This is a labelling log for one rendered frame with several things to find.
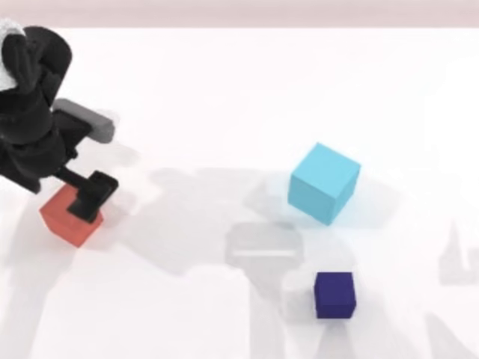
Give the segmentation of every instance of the white table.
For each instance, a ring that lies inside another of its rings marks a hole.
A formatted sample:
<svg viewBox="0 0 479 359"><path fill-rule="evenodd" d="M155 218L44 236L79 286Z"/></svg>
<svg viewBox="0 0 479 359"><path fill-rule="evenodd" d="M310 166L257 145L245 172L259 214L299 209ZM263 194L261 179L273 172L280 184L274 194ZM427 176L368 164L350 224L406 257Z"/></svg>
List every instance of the white table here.
<svg viewBox="0 0 479 359"><path fill-rule="evenodd" d="M119 121L72 168L121 188L76 250L58 182L1 180L0 358L479 358L479 31L58 31L61 95ZM286 204L317 141L363 165L331 227ZM322 270L350 321L314 319Z"/></svg>

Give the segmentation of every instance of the light blue cube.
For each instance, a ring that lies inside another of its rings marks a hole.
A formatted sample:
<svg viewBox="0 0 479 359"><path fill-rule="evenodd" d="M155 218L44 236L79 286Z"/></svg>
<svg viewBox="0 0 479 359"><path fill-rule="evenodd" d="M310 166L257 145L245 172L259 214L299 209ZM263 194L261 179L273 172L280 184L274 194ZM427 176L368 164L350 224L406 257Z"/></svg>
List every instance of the light blue cube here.
<svg viewBox="0 0 479 359"><path fill-rule="evenodd" d="M317 144L291 175L290 205L330 225L354 193L361 165Z"/></svg>

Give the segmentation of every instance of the gray gripper part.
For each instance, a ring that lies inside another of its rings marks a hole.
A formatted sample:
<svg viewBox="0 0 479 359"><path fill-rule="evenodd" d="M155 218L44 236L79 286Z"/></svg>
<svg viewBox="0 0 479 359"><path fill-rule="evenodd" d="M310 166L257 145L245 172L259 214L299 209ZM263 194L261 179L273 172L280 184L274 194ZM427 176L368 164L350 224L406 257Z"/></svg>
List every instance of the gray gripper part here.
<svg viewBox="0 0 479 359"><path fill-rule="evenodd" d="M113 141L113 137L115 136L115 124L109 118L68 99L57 99L54 101L52 110L63 111L90 124L93 130L88 137L93 141L101 144L109 144Z"/></svg>

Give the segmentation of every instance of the blue cube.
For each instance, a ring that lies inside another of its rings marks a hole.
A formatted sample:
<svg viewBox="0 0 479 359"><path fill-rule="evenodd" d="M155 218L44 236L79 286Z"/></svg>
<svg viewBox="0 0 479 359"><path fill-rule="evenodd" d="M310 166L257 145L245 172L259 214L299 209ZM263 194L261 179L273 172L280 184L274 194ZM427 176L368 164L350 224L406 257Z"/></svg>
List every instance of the blue cube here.
<svg viewBox="0 0 479 359"><path fill-rule="evenodd" d="M290 178L290 205L330 225L354 193L361 165L317 144Z"/></svg>
<svg viewBox="0 0 479 359"><path fill-rule="evenodd" d="M318 319L349 319L356 308L353 274L322 272L314 283L316 317Z"/></svg>

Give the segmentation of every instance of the small dark cube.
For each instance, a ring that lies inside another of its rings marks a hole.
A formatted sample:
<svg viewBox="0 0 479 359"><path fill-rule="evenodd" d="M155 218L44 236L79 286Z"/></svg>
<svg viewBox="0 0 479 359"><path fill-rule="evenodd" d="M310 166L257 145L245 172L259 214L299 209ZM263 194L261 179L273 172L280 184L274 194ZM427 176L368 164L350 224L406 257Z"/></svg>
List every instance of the small dark cube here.
<svg viewBox="0 0 479 359"><path fill-rule="evenodd" d="M318 319L350 319L356 308L353 273L318 273L314 298Z"/></svg>

